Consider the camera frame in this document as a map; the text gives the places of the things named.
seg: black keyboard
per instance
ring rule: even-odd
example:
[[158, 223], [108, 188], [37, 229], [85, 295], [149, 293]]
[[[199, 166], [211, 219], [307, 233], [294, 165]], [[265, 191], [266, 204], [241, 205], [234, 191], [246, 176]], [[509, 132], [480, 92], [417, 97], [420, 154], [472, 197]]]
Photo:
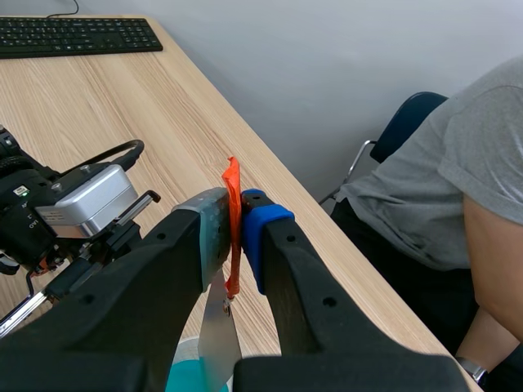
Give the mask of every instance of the black keyboard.
[[162, 50], [145, 19], [0, 18], [0, 59]]

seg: blue chair backrest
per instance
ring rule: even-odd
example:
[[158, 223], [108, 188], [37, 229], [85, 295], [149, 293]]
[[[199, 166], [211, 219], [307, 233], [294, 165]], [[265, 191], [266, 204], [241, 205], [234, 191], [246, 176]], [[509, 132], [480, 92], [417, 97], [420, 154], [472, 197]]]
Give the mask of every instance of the blue chair backrest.
[[401, 147], [427, 116], [447, 100], [435, 92], [419, 92], [408, 98], [383, 131], [370, 156], [382, 163]]

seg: wooden desk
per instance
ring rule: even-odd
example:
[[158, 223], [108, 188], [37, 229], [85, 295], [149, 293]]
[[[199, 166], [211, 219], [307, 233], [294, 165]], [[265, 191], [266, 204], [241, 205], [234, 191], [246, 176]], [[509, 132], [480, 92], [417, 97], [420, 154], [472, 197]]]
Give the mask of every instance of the wooden desk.
[[[139, 216], [144, 231], [173, 205], [222, 185], [227, 157], [236, 156], [244, 189], [264, 189], [296, 214], [338, 282], [388, 336], [414, 350], [445, 353], [179, 46], [150, 23], [163, 52], [0, 61], [0, 122], [26, 151], [58, 170], [142, 139], [145, 152], [129, 176], [139, 193], [154, 189], [163, 197]], [[257, 293], [246, 260], [241, 284], [234, 312], [244, 355], [278, 353], [268, 303]], [[0, 285], [5, 314], [25, 296], [25, 285], [20, 273], [2, 276]], [[198, 334], [203, 303], [195, 306], [184, 336]]]

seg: shirt sleeve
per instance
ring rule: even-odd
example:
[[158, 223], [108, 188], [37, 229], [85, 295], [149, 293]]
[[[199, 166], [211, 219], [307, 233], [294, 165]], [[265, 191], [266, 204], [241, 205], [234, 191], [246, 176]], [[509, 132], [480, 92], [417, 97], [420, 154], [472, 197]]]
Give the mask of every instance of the shirt sleeve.
[[523, 225], [523, 90], [496, 87], [455, 114], [438, 172], [482, 207]]

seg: orange strap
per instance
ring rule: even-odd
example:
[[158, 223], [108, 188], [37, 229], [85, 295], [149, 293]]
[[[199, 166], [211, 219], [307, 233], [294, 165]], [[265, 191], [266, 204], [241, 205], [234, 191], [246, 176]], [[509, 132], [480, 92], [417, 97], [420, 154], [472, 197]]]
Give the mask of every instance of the orange strap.
[[242, 202], [239, 194], [239, 163], [235, 157], [229, 158], [230, 165], [221, 175], [229, 191], [230, 242], [232, 256], [230, 277], [226, 282], [227, 297], [233, 299], [239, 293], [239, 258], [241, 257]]

